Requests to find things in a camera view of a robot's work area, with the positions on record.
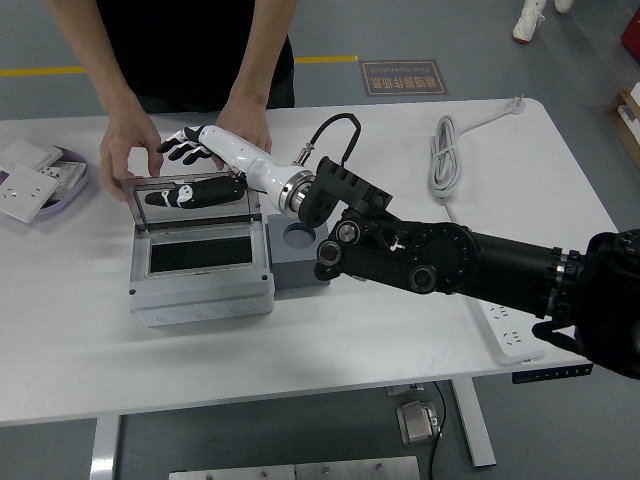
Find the white sneaker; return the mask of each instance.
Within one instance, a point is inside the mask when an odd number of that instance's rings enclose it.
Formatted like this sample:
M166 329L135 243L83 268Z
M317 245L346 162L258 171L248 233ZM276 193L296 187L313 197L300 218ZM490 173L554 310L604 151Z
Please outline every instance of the white sneaker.
M573 0L556 0L556 11L558 13L567 13L571 10Z
M525 5L513 29L513 39L518 43L529 43L536 27L542 22L544 22L544 15L539 10Z

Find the white table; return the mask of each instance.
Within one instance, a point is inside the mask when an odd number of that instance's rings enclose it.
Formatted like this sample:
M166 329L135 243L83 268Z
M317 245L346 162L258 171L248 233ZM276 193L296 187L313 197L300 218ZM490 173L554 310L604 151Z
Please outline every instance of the white table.
M395 215L448 221L426 188L435 125L445 114L466 124L505 102L271 111L273 154L288 164L324 120L355 113L363 130L347 167L391 193ZM615 227L542 105L527 104L523 114L462 137L465 173L452 206L475 231L584 250L593 234ZM155 121L168 136L214 119ZM104 117L0 122L0 149L34 136L84 155L92 176L59 214L28 225L0 216L0 426L584 362L550 347L527 366L507 367L493 357L464 298L413 295L346 276L324 288L278 292L269 315L145 327L129 312L133 219L97 181L106 125ZM352 130L348 121L327 129L308 165L323 155L339 160ZM132 161L142 173L142 152ZM167 161L163 173L211 169L203 160L192 167Z

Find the yellow floor line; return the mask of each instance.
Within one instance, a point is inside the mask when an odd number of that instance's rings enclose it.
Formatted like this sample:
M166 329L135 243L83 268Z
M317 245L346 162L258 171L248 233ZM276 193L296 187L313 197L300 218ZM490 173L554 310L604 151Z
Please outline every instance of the yellow floor line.
M296 57L296 64L302 63L341 63L357 62L356 55L333 55L326 57ZM27 77L34 75L66 75L73 73L87 73L84 67L48 67L48 68L10 68L0 70L0 77Z
M333 55L329 57L296 57L295 63L340 63L357 62L357 55Z
M25 77L31 75L65 75L69 73L86 73L83 67L49 67L49 68L12 68L0 70L0 77Z

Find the black shirt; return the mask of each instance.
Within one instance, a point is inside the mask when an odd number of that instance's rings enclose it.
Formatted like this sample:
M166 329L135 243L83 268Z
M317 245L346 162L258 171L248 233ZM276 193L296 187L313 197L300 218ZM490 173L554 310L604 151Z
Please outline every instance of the black shirt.
M254 0L97 0L120 69L138 95L221 110L247 46ZM287 37L273 84L293 69Z

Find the transparent lid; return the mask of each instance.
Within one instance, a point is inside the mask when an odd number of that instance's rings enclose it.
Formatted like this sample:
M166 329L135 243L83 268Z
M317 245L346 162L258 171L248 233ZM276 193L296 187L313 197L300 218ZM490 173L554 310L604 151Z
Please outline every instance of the transparent lid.
M257 193L225 172L132 178L122 186L138 231L260 219Z

